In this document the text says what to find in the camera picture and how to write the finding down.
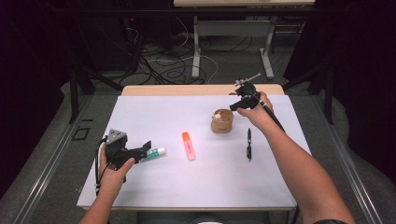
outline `black sleeve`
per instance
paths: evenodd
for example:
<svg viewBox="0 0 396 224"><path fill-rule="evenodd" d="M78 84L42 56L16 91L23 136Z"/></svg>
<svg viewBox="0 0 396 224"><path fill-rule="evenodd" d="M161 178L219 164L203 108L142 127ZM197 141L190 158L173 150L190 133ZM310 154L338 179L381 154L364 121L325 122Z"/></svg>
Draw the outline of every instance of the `black sleeve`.
<svg viewBox="0 0 396 224"><path fill-rule="evenodd" d="M317 221L314 224L346 224L346 223L335 219L324 219L321 221Z"/></svg>

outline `wooden cup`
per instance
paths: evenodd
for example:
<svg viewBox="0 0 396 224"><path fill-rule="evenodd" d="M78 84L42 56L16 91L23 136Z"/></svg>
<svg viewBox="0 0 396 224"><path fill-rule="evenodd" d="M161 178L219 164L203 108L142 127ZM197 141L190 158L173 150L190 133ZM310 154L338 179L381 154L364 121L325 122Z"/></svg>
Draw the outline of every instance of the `wooden cup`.
<svg viewBox="0 0 396 224"><path fill-rule="evenodd" d="M220 114L221 119L217 120L215 115ZM214 133L229 133L233 128L233 111L229 109L218 109L213 114L210 125Z"/></svg>

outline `orange highlighter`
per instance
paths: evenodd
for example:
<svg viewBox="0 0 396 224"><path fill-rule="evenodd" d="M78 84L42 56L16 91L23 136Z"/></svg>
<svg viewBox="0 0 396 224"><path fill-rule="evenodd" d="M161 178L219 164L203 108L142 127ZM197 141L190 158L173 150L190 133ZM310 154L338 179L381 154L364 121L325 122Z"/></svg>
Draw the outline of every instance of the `orange highlighter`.
<svg viewBox="0 0 396 224"><path fill-rule="evenodd" d="M183 137L184 148L186 148L187 157L189 158L189 161L193 161L195 159L195 152L194 148L192 147L189 133L184 132L181 135Z"/></svg>

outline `white tabletop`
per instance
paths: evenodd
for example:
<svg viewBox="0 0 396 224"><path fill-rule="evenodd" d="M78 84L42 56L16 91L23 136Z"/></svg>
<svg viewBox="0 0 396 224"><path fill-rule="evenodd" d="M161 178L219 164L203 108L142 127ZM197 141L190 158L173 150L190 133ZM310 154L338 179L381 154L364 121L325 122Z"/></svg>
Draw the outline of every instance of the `white tabletop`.
<svg viewBox="0 0 396 224"><path fill-rule="evenodd" d="M314 4L315 0L174 0L175 7L265 7Z"/></svg>
<svg viewBox="0 0 396 224"><path fill-rule="evenodd" d="M270 95L288 135L308 152L289 96ZM230 133L213 133L211 116L240 98L211 96L120 96L106 132L128 134L127 148L165 147L166 154L140 162L127 175L114 209L132 210L290 210L296 206L262 133L234 112ZM248 128L252 160L246 157ZM196 159L189 161L181 134L189 132ZM78 199L95 199L94 164Z"/></svg>

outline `right hand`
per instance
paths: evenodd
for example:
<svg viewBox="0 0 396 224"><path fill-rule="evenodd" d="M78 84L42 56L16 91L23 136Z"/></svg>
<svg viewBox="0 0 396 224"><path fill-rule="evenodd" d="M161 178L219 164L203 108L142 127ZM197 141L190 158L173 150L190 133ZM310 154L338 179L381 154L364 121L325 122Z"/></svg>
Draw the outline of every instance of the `right hand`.
<svg viewBox="0 0 396 224"><path fill-rule="evenodd" d="M273 105L268 99L267 94L265 94L263 91L260 91L260 96L261 100L263 100L268 105L268 107L274 111ZM258 103L253 109L237 108L236 111L243 117L247 117L250 122L258 128L261 126L261 124L271 120L267 112L262 109L262 105L260 103Z"/></svg>

